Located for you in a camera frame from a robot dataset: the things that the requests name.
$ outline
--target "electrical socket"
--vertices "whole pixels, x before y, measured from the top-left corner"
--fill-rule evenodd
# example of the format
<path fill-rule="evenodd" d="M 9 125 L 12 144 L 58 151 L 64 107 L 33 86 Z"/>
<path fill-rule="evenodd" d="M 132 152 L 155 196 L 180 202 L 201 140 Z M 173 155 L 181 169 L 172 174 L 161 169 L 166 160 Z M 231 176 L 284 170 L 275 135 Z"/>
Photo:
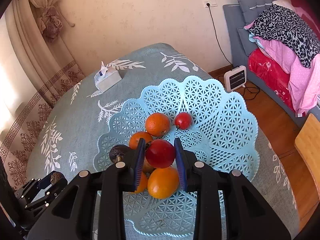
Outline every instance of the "electrical socket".
<path fill-rule="evenodd" d="M 207 3 L 210 3 L 210 7 L 218 6 L 216 0 L 204 0 L 204 1 L 203 1 L 203 6 L 204 6 L 205 8 L 208 7 L 208 6 L 207 6 Z"/>

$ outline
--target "pillow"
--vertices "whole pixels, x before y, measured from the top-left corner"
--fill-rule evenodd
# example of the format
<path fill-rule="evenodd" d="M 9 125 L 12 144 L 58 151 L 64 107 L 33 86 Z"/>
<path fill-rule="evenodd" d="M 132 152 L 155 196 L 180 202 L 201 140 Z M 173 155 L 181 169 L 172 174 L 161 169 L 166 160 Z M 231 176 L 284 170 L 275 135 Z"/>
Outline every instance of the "pillow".
<path fill-rule="evenodd" d="M 238 0 L 245 25 L 253 22 L 275 0 Z"/>
<path fill-rule="evenodd" d="M 249 32 L 244 28 L 238 28 L 239 37 L 242 43 L 245 54 L 249 57 L 250 54 L 258 47 L 254 42 L 249 41 Z"/>
<path fill-rule="evenodd" d="M 287 2 L 286 0 L 275 0 L 272 2 L 272 4 L 276 4 L 276 5 L 285 7 L 287 9 L 290 9 L 290 10 L 294 11 L 295 13 L 297 13 L 296 9 L 292 6 L 292 4 Z"/>

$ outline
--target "cherry tomato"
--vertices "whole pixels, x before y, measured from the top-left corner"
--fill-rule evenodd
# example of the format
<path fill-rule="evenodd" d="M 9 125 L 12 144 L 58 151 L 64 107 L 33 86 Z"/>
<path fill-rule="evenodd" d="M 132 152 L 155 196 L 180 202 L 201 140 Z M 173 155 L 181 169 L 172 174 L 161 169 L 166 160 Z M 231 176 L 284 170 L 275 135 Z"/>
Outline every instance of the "cherry tomato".
<path fill-rule="evenodd" d="M 190 127 L 191 121 L 191 115 L 186 112 L 182 112 L 176 116 L 176 119 L 174 119 L 174 124 L 178 129 L 185 130 Z"/>
<path fill-rule="evenodd" d="M 171 143 L 156 139 L 146 150 L 146 159 L 152 167 L 164 169 L 169 167 L 176 158 L 176 151 Z"/>

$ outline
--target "light blue plastic basket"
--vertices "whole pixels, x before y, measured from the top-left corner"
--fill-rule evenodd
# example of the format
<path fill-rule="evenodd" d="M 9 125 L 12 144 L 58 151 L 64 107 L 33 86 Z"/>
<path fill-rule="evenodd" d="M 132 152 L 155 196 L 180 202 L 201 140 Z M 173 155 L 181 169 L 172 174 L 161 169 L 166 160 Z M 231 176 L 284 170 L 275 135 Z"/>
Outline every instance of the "light blue plastic basket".
<path fill-rule="evenodd" d="M 110 149 L 117 144 L 128 145 L 132 134 L 145 131 L 147 117 L 155 112 L 166 114 L 172 123 L 178 113 L 190 113 L 190 129 L 177 130 L 172 125 L 162 139 L 173 144 L 174 138 L 180 137 L 184 149 L 194 152 L 198 160 L 218 171 L 238 169 L 253 180 L 260 161 L 254 147 L 258 134 L 255 116 L 247 111 L 239 93 L 226 93 L 216 79 L 203 81 L 196 76 L 183 82 L 165 79 L 158 86 L 144 88 L 140 98 L 125 101 L 121 112 L 110 118 L 109 132 L 98 139 L 95 170 L 110 166 Z M 221 216 L 225 216 L 222 192 L 219 195 Z M 181 237 L 194 231 L 196 193 L 178 190 L 164 200 L 151 197 L 148 191 L 124 193 L 123 201 L 124 218 L 141 234 Z"/>

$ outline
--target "tissue pack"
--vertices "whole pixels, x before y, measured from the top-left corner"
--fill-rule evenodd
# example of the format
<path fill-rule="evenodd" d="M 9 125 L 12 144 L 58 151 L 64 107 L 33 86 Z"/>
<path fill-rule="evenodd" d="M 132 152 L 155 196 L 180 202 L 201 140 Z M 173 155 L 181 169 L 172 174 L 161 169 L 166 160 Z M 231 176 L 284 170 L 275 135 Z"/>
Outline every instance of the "tissue pack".
<path fill-rule="evenodd" d="M 99 71 L 94 76 L 94 83 L 101 93 L 107 91 L 113 85 L 117 84 L 120 80 L 121 77 L 119 75 L 119 72 L 112 67 L 108 68 L 104 75 L 101 71 Z"/>

